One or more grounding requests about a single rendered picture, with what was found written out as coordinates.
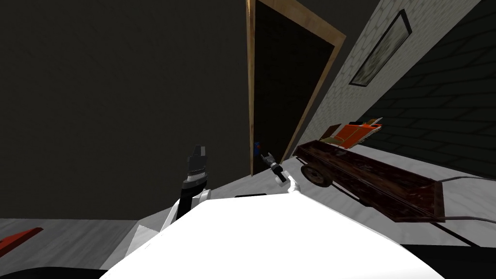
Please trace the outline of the black framed wall picture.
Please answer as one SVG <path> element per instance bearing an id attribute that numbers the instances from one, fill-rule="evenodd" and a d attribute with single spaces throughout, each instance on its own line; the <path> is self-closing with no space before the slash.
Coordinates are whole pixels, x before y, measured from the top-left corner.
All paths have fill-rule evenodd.
<path id="1" fill-rule="evenodd" d="M 406 11 L 401 9 L 358 68 L 349 85 L 367 87 L 411 33 Z"/>

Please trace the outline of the brown wooden cart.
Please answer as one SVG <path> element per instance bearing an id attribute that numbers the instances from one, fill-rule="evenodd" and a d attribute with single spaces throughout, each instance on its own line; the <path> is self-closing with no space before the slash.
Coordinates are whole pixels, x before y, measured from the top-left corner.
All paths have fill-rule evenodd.
<path id="1" fill-rule="evenodd" d="M 445 215 L 444 180 L 433 180 L 347 149 L 314 140 L 296 147 L 293 155 L 303 163 L 301 172 L 316 186 L 338 183 L 394 222 L 439 223 L 478 220 Z"/>

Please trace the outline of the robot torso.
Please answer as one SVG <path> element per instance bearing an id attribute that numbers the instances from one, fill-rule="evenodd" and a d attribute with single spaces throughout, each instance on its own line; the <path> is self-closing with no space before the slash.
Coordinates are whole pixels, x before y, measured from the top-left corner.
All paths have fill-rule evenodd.
<path id="1" fill-rule="evenodd" d="M 444 279 L 388 237 L 292 192 L 207 200 L 101 279 Z"/>

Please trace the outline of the dark door leaf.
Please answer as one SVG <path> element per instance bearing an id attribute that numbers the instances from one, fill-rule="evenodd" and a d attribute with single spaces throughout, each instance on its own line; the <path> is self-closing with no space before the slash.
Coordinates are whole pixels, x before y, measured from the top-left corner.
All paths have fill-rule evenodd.
<path id="1" fill-rule="evenodd" d="M 254 0 L 253 141 L 277 162 L 288 149 L 342 44 L 296 0 Z M 253 173 L 267 169 L 253 156 Z"/>

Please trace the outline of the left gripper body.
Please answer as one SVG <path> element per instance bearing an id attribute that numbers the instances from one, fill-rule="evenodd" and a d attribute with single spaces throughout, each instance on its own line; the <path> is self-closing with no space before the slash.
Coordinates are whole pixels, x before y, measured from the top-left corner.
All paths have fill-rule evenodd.
<path id="1" fill-rule="evenodd" d="M 206 174 L 206 155 L 192 155 L 187 160 L 187 181 L 195 181 L 203 178 Z"/>

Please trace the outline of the red flat board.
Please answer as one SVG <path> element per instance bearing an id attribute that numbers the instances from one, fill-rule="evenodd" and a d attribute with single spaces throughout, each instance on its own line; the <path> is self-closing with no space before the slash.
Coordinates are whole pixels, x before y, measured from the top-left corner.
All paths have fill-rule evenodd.
<path id="1" fill-rule="evenodd" d="M 1 239 L 0 258 L 6 255 L 8 252 L 14 250 L 16 247 L 20 246 L 22 243 L 26 242 L 42 230 L 43 228 L 41 227 L 35 227 L 31 230 L 19 232 Z"/>

